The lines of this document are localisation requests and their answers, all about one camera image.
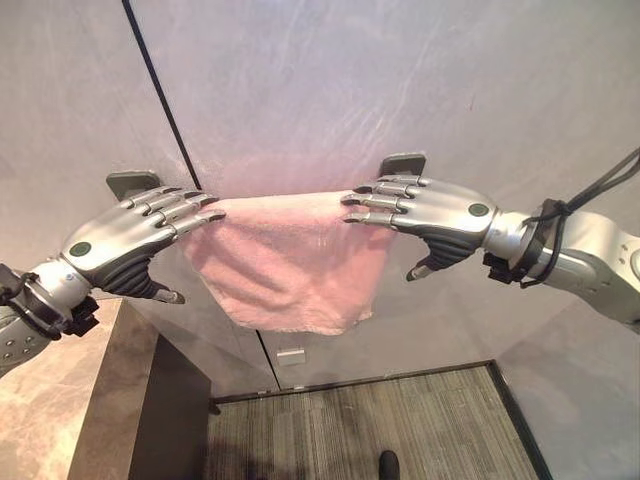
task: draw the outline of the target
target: silver robotic hand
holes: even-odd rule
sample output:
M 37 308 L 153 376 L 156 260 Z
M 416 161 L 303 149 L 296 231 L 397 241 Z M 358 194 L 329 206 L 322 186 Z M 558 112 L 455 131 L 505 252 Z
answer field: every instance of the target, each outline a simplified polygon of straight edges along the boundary
M 482 245 L 497 207 L 488 197 L 449 183 L 412 175 L 388 175 L 342 199 L 386 212 L 351 213 L 344 221 L 381 225 L 422 238 L 429 256 L 407 274 L 425 277 L 472 255 Z
M 179 237 L 224 217 L 201 211 L 217 199 L 200 191 L 160 187 L 123 200 L 87 222 L 54 258 L 19 275 L 0 264 L 0 377 L 62 334 L 84 335 L 97 324 L 98 287 L 115 295 L 184 303 L 149 277 L 153 256 Z
M 584 191 L 589 198 L 611 188 L 602 182 Z M 518 282 L 523 288 L 544 283 L 569 291 L 640 333 L 640 237 L 623 232 L 601 215 L 574 213 L 588 201 L 584 192 L 580 194 L 584 198 L 579 195 L 566 204 L 545 201 L 537 217 L 504 212 L 482 194 L 421 176 L 385 176 L 354 192 L 342 202 L 371 210 L 351 213 L 345 222 L 392 228 L 428 244 L 429 256 L 418 262 L 407 280 L 448 268 L 483 248 L 489 278 Z

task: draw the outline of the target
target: floor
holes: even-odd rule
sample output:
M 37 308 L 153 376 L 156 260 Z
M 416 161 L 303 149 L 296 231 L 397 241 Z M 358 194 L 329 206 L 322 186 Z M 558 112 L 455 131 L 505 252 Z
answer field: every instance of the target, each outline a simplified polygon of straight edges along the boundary
M 221 405 L 209 479 L 537 479 L 486 367 Z

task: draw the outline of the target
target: towel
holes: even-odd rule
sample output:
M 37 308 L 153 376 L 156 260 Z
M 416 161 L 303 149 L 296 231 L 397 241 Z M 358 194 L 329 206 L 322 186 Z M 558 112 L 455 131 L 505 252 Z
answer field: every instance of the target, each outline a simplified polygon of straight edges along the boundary
M 237 324 L 338 335 L 371 316 L 394 232 L 341 221 L 349 192 L 222 200 L 227 213 L 181 241 Z

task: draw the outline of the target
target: shoe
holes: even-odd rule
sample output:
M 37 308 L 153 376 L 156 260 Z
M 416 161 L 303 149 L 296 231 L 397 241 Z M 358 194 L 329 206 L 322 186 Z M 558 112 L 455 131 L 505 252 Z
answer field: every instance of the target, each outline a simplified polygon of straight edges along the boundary
M 391 450 L 385 450 L 380 455 L 378 478 L 380 480 L 400 479 L 400 462 L 398 462 L 398 457 Z

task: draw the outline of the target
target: robot forearm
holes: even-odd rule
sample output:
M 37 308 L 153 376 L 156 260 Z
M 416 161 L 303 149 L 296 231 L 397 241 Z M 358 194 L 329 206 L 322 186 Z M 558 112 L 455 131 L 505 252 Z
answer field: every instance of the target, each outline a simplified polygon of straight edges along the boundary
M 60 254 L 18 275 L 0 264 L 0 377 L 62 334 L 82 336 L 97 320 L 92 288 L 116 295 L 184 303 L 154 282 L 153 256 L 181 235 L 224 217 L 201 211 L 216 199 L 200 191 L 160 187 L 120 202 L 80 227 Z

